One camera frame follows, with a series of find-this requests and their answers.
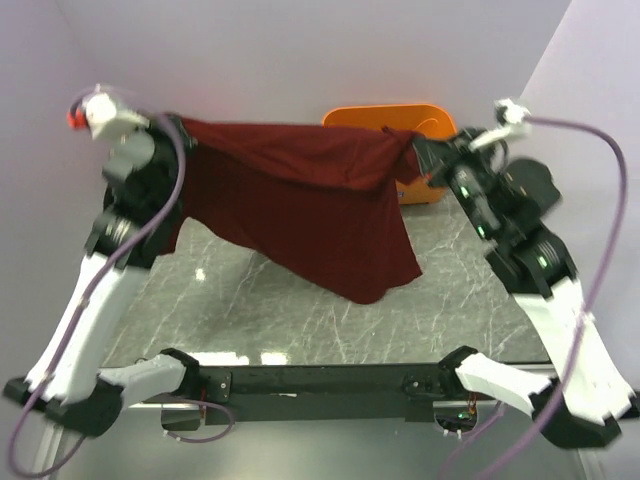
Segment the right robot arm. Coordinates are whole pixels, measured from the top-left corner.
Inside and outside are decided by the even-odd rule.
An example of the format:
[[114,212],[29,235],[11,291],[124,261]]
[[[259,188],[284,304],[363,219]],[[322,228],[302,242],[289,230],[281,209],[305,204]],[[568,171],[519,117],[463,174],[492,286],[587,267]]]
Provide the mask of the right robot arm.
[[494,275],[534,326],[557,375],[530,373],[463,346],[438,364],[444,395],[481,393],[532,420],[561,395],[542,435],[562,449],[595,449],[639,415],[635,390],[620,375],[586,311],[577,268],[564,242],[543,223],[561,199],[543,163],[528,157],[491,166],[495,140],[483,130],[446,140],[417,137],[413,146],[429,185],[448,187],[476,234],[495,246],[486,255]]

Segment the dark maroon t-shirt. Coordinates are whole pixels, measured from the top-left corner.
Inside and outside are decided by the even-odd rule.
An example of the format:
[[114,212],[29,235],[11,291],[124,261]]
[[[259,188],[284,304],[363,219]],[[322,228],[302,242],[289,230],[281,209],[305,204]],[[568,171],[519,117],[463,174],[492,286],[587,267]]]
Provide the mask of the dark maroon t-shirt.
[[196,141],[183,215],[358,304],[421,275],[396,186],[418,179],[414,133],[183,120]]

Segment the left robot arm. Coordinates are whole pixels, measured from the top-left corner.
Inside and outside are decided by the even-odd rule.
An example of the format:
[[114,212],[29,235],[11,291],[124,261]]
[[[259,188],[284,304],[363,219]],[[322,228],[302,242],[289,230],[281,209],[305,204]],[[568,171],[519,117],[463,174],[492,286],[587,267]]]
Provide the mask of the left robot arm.
[[67,308],[36,364],[6,382],[5,399],[96,438],[132,405],[161,394],[179,402],[197,395],[199,364],[174,348],[127,367],[102,366],[117,323],[179,229],[187,157],[196,144],[175,116],[157,117],[116,140],[103,167],[104,209],[85,243]]

